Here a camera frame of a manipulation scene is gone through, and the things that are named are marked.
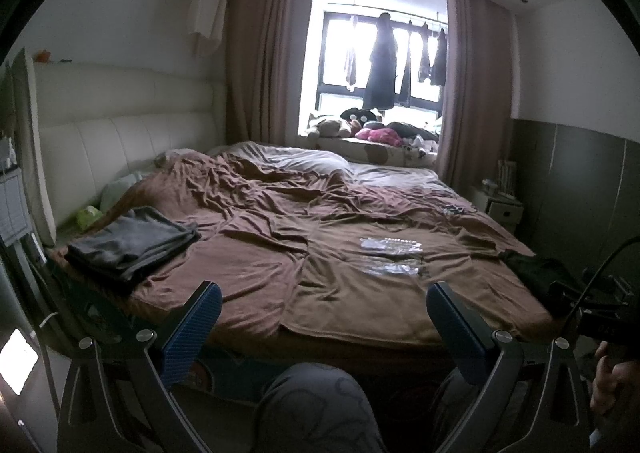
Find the metal bolt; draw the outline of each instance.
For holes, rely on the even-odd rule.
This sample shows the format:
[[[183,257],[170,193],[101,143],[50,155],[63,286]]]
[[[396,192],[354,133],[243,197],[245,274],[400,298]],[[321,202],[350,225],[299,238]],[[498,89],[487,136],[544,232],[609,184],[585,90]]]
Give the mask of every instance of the metal bolt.
[[[87,350],[87,348],[92,346],[92,344],[94,344],[94,340],[92,340],[92,338],[82,338],[78,342],[78,346],[82,348],[82,350]]]
[[[511,343],[511,341],[513,341],[513,336],[506,330],[498,330],[495,333],[495,338],[500,341],[500,343]]]
[[[567,348],[569,348],[569,341],[564,338],[556,338],[556,345],[558,348],[562,348],[562,350],[567,350]]]
[[[140,332],[136,334],[136,339],[141,343],[145,343],[146,341],[150,340],[153,336],[154,336],[153,330],[144,329],[144,330],[140,330]]]

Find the black coat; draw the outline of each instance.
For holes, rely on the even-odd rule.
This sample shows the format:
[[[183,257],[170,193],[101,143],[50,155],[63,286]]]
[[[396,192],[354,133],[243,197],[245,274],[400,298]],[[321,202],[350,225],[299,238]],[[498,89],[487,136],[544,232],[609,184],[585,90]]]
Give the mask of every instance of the black coat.
[[[398,44],[386,12],[378,19],[378,35],[371,50],[371,71],[362,107],[390,110],[396,102],[396,67]]]

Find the cable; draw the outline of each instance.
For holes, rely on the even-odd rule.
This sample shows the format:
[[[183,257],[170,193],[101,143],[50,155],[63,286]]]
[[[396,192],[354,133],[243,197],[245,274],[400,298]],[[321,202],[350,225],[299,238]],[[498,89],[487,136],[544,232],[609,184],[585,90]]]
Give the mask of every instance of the cable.
[[[602,271],[604,271],[606,266],[609,263],[611,263],[611,261],[620,253],[620,251],[622,251],[623,249],[626,249],[632,243],[638,243],[638,242],[640,242],[640,235],[635,236],[633,238],[629,238],[628,240],[625,240],[624,242],[622,242],[618,246],[618,248],[615,251],[613,251],[613,253],[611,253],[607,257],[607,259],[605,261],[602,262],[602,265],[597,269],[596,273],[593,275],[593,277],[591,278],[590,282],[588,282],[587,286],[582,291],[582,294],[580,294],[580,297],[578,298],[578,301],[575,302],[575,305],[571,309],[571,312],[569,312],[569,315],[566,317],[566,320],[564,321],[564,325],[562,325],[562,329],[560,330],[560,336],[561,337],[564,337],[564,334],[565,334],[567,328],[569,327],[569,324],[571,323],[571,320],[574,318],[575,313],[578,311],[578,308],[580,308],[581,303],[587,297],[587,295],[588,295],[589,291],[591,290],[591,287],[593,286],[593,284],[600,277],[600,275],[602,275]]]
[[[38,325],[38,327],[39,327],[39,328],[44,327],[44,325],[46,325],[46,324],[47,324],[47,321],[49,321],[51,318],[53,318],[53,316],[57,316],[57,315],[58,315],[58,312],[52,312],[51,314],[49,314],[46,318],[44,318],[44,319],[42,320],[42,323],[40,323],[40,324]]]
[[[58,393],[56,392],[56,385],[53,383],[53,372],[51,371],[51,363],[49,362],[49,353],[47,352],[47,345],[42,341],[40,336],[40,328],[35,331],[36,338],[38,339],[38,346],[40,346],[40,354],[42,354],[42,362],[44,364],[45,375],[47,376],[47,383],[49,384],[49,393],[51,395],[51,402],[53,403],[53,410],[56,412],[56,420],[60,420],[60,401],[58,401]]]

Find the curtain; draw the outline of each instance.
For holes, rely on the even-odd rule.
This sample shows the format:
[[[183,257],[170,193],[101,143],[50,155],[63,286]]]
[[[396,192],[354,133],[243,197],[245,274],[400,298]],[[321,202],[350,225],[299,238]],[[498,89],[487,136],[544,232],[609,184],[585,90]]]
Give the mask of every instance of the curtain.
[[[285,144],[290,0],[229,0],[229,142]]]
[[[440,179],[459,194],[493,178],[511,136],[511,13],[489,0],[447,0],[449,53]]]

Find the white pillow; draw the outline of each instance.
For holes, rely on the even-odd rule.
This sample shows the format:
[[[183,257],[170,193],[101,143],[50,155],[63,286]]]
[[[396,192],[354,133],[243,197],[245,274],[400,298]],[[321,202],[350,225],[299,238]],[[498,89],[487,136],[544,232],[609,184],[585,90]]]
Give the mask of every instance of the white pillow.
[[[181,157],[182,155],[187,155],[189,153],[199,153],[199,151],[191,148],[168,149],[167,151],[162,152],[156,157],[156,159],[154,160],[154,164],[157,168],[161,168],[164,167],[164,165],[172,158]]]
[[[269,164],[283,169],[315,171],[318,175],[329,175],[340,170],[348,178],[351,177],[349,162],[329,151],[239,142],[230,147],[214,148],[210,150],[209,155],[214,156],[216,152],[228,152],[258,164]]]
[[[134,171],[131,175],[109,182],[102,190],[100,211],[106,214],[107,211],[118,203],[118,200],[122,198],[133,184],[140,182],[151,173],[151,171]]]

